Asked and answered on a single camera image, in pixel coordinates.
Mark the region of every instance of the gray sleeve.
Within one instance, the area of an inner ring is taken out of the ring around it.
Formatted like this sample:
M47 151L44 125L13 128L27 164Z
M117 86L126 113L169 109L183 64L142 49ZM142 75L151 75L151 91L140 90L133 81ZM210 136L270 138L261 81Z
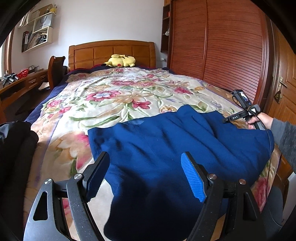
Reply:
M296 126L274 118L270 130L274 136L274 142L279 146L279 150L293 170L296 171Z

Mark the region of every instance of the headboard panel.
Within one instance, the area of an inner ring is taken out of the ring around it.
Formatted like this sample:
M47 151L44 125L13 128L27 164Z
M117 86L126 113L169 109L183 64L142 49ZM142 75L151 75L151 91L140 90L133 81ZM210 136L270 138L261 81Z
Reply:
M155 46L153 42L136 40L106 40L69 47L69 69L92 68L107 62L113 54L125 54L136 59L136 65L155 68Z

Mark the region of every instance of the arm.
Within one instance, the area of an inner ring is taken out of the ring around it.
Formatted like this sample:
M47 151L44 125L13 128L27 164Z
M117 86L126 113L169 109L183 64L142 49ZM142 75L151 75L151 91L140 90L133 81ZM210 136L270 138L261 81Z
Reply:
M279 146L280 151L292 166L293 170L296 171L296 126L289 122L282 122L272 118L264 113L260 113L258 117L266 128L271 130L274 136L274 142ZM256 121L258 121L258 119L254 116L246 123L249 129L254 129L252 124Z

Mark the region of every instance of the wooden chair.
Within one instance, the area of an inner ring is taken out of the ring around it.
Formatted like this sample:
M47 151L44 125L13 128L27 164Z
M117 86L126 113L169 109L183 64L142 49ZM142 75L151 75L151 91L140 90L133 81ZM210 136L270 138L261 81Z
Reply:
M50 91L54 89L63 79L63 65L66 57L51 56L48 64L48 82Z

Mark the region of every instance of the metal screw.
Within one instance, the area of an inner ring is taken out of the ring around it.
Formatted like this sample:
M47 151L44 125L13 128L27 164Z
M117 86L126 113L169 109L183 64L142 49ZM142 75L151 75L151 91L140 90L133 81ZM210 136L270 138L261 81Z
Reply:
M45 184L50 184L52 182L51 178L48 178L44 181Z
M246 182L245 179L240 179L240 180L239 180L239 183L242 184L242 185L245 185L247 182Z
M75 180L78 180L80 178L82 178L82 174L81 173L77 173L77 174L74 175L74 179Z
M211 180L216 180L217 179L217 176L215 174L211 173L211 174L209 174L209 178Z

